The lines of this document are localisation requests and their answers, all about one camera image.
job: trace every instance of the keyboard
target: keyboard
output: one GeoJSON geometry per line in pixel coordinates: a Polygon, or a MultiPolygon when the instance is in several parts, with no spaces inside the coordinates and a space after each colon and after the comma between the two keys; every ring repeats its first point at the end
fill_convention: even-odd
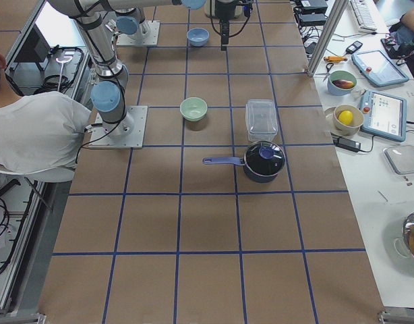
{"type": "Polygon", "coordinates": [[[371,0],[349,0],[352,16],[355,18],[359,32],[374,32],[376,25],[370,16],[370,10],[366,1],[371,0]]]}

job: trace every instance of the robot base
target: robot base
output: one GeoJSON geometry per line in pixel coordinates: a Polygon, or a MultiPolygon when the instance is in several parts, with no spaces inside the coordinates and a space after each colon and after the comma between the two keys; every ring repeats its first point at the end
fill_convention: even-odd
{"type": "Polygon", "coordinates": [[[135,39],[130,38],[128,35],[122,34],[117,39],[117,46],[157,46],[160,22],[158,20],[149,20],[147,23],[150,25],[150,34],[144,38],[142,42],[136,41],[135,39]]]}
{"type": "MultiPolygon", "coordinates": [[[[124,136],[105,136],[104,138],[93,142],[88,145],[91,149],[128,149],[142,148],[144,139],[144,131],[146,129],[147,110],[148,106],[127,106],[127,113],[129,113],[134,119],[134,128],[132,132],[124,136]]],[[[102,118],[98,114],[96,116],[95,123],[102,123],[102,118]]],[[[93,129],[92,137],[90,140],[97,140],[101,136],[105,135],[105,131],[102,127],[93,129]]]]}

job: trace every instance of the white cloth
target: white cloth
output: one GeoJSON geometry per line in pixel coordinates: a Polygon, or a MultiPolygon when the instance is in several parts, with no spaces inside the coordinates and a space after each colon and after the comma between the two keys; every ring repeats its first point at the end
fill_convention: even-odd
{"type": "Polygon", "coordinates": [[[55,91],[0,108],[0,164],[20,173],[74,166],[89,115],[85,106],[55,91]]]}

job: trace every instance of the person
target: person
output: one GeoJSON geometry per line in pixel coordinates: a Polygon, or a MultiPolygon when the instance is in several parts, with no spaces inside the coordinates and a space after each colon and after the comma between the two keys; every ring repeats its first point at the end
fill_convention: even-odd
{"type": "Polygon", "coordinates": [[[90,110],[57,91],[19,96],[0,54],[0,164],[10,171],[74,167],[90,110]]]}
{"type": "MultiPolygon", "coordinates": [[[[414,37],[414,7],[402,17],[398,29],[392,32],[397,44],[410,43],[414,37]]],[[[414,54],[405,59],[408,68],[414,77],[414,54]]]]}

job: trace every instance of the blue handle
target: blue handle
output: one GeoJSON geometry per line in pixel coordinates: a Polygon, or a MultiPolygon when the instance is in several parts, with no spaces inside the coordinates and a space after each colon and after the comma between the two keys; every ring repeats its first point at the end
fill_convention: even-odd
{"type": "Polygon", "coordinates": [[[204,157],[202,163],[245,165],[243,159],[240,159],[239,157],[204,157]]]}

